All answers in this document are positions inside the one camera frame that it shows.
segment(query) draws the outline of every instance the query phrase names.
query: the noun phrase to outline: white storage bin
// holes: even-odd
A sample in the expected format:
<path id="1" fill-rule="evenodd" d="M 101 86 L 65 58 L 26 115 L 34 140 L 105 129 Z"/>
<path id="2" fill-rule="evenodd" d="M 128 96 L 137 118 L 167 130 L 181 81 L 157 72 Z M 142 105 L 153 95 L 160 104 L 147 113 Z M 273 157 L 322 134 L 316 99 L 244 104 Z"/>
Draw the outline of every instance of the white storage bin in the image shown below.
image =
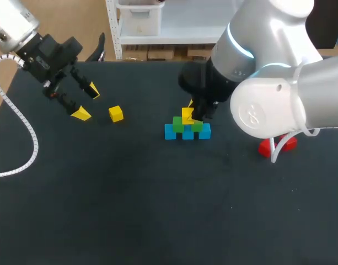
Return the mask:
<path id="1" fill-rule="evenodd" d="M 122 32 L 127 36 L 156 36 L 162 27 L 162 8 L 156 0 L 119 0 Z"/>

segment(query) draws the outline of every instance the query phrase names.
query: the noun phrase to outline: shelving unit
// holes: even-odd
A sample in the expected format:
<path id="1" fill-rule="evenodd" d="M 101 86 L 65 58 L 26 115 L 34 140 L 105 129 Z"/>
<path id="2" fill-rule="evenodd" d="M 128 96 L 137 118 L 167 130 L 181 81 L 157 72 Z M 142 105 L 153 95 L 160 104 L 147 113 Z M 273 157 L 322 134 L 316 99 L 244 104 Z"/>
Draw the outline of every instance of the shelving unit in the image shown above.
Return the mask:
<path id="1" fill-rule="evenodd" d="M 116 58 L 121 45 L 213 44 L 218 41 L 243 0 L 166 0 L 158 36 L 128 36 L 116 19 L 116 0 L 106 0 Z"/>

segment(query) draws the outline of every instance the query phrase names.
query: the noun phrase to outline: green block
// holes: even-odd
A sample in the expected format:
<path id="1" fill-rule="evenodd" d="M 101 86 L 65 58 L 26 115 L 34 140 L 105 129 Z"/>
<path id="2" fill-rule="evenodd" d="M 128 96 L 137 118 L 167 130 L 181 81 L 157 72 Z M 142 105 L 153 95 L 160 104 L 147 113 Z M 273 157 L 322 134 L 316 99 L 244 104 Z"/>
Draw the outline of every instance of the green block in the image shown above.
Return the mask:
<path id="1" fill-rule="evenodd" d="M 182 124 L 182 117 L 174 117 L 173 128 L 175 133 L 184 133 L 185 126 Z"/>
<path id="2" fill-rule="evenodd" d="M 195 121 L 195 123 L 191 125 L 191 130 L 195 133 L 200 133 L 203 130 L 203 122 Z"/>

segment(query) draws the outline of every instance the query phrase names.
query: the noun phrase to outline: red block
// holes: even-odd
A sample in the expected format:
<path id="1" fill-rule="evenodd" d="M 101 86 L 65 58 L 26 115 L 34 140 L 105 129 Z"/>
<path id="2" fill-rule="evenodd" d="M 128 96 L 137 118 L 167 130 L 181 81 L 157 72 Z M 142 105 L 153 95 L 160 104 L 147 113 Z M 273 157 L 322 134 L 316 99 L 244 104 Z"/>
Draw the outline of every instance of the red block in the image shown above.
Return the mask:
<path id="1" fill-rule="evenodd" d="M 264 140 L 261 142 L 258 148 L 258 152 L 263 155 L 264 157 L 271 157 L 271 151 L 270 151 L 270 142 L 269 139 Z"/>
<path id="2" fill-rule="evenodd" d="M 286 135 L 280 136 L 280 140 L 283 139 Z M 297 146 L 297 140 L 295 137 L 292 137 L 289 141 L 286 142 L 286 144 L 283 147 L 284 152 L 292 151 Z"/>

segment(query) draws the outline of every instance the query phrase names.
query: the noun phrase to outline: yellow cube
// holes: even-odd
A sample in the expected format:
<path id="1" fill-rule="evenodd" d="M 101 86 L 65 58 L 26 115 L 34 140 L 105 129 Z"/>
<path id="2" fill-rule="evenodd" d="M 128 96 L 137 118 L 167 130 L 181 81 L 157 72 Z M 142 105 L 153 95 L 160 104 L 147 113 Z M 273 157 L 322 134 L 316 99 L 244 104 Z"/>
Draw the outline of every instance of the yellow cube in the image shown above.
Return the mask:
<path id="1" fill-rule="evenodd" d="M 124 119 L 124 114 L 120 106 L 115 106 L 109 109 L 110 117 L 113 122 L 118 122 Z"/>
<path id="2" fill-rule="evenodd" d="M 194 108 L 182 108 L 182 124 L 189 125 L 194 124 L 192 120 L 192 112 Z"/>

